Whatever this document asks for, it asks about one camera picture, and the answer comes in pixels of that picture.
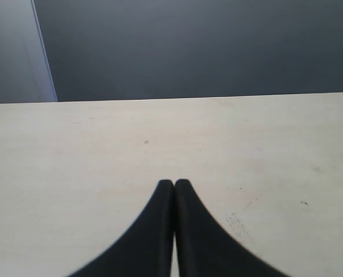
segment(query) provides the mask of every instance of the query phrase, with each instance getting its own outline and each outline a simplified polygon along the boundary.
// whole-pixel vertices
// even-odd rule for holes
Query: table surface
[[[164,178],[280,270],[343,276],[343,93],[0,104],[0,276],[78,269]]]

